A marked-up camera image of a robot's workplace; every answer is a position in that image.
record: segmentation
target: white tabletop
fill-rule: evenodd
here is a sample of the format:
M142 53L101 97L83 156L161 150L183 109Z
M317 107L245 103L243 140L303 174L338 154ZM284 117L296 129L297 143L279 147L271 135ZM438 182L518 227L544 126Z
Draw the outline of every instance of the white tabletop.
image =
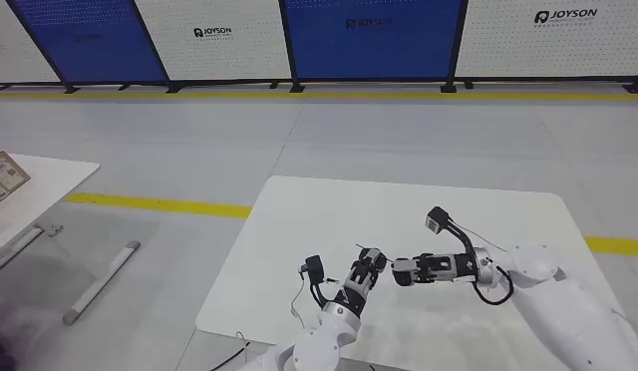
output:
M100 167L86 162L9 156L31 179L0 201L0 250Z
M567 272L578 273L618 308L554 194L273 177L215 280L197 328L229 336L240 330L265 343L294 336L300 331L290 315L300 286L296 269L313 254L321 255L326 276L340 279L359 253L356 243L379 247L390 258L462 252L449 233L424 227L435 205L496 244L547 244ZM503 294L499 288L488 296ZM306 324L317 325L319 308L307 285L296 307ZM408 370L565 370L511 303L485 305L462 282L400 287L389 267L368 296L358 341L343 355Z

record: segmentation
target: gray floor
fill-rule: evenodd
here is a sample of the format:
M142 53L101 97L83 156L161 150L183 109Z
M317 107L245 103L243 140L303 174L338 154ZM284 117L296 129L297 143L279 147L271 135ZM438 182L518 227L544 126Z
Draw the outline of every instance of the gray floor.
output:
M636 126L635 101L0 99L0 149L100 163L83 191L251 205L272 175L549 191L584 235L628 238L638 237ZM0 272L0 332L21 369L205 371L239 346L195 331L194 319L242 220L69 203L47 217L64 232L36 240ZM62 327L91 274L130 239L142 249ZM596 258L638 320L638 258Z

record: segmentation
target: cardboard box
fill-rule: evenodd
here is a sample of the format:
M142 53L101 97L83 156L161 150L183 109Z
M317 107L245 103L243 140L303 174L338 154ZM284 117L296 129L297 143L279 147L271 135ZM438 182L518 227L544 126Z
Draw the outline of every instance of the cardboard box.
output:
M0 201L30 179L9 154L0 152Z

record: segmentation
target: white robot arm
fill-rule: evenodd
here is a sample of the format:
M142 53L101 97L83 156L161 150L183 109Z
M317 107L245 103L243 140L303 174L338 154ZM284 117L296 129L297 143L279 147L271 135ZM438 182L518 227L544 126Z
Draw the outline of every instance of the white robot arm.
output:
M360 316L366 305L368 292L375 286L387 261L386 256L377 248L362 249L343 288L333 300L327 300L319 287L326 280L321 260L319 256L308 257L301 270L308 273L310 291L322 307L319 327L306 330L290 341L271 347L246 364L241 371L282 371L289 360L296 371L337 370L341 347L357 340L361 327Z
M457 237L465 253L424 253L398 259L393 274L403 286L451 281L471 276L478 296L499 305L511 298L542 344L573 371L636 371L638 358L613 314L584 284L565 273L540 244L510 250L474 248L447 212L435 207L426 219L434 233L443 229ZM497 302L484 298L480 286L502 284L507 295Z
M473 247L468 236L440 207L428 213L426 226L434 233L449 231L466 251L396 259L392 273L399 285L469 278L486 304L501 305L511 299L540 342L572 371L638 371L638 358L616 322L613 309L566 274L543 245L517 245L491 252ZM303 271L308 272L310 291L322 307L320 326L271 347L240 371L283 371L289 360L296 371L337 370L341 347L357 339L368 292L386 262L379 249L363 249L343 289L333 300L327 300L319 288L319 283L326 280L321 261L318 256L307 258ZM479 290L498 284L507 290L507 295L498 301L488 300Z

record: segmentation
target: yellow floor line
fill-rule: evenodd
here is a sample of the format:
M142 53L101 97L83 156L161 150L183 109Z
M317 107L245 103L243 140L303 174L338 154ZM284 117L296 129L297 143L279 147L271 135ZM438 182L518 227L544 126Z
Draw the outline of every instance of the yellow floor line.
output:
M585 237L589 250L597 253L638 256L638 239Z
M96 204L100 206L131 207L157 211L207 214L220 217L248 218L252 207L237 204L218 204L153 197L102 195L100 193L77 192L66 199L70 203Z
M95 204L100 206L130 207L145 210L174 211L181 213L207 214L219 217L248 218L251 206L218 204L153 197L103 195L91 192L76 192L66 202ZM638 256L638 239L585 237L592 252Z
M394 92L304 92L288 93L287 91L264 92L200 92L184 91L176 94L165 93L136 93L118 92L90 93L78 92L73 95L63 93L0 93L0 99L25 100L72 100L72 99L281 99L281 98L309 98L309 99L354 99L354 100L541 100L541 101L638 101L638 95L633 94L567 94L567 93L406 93Z

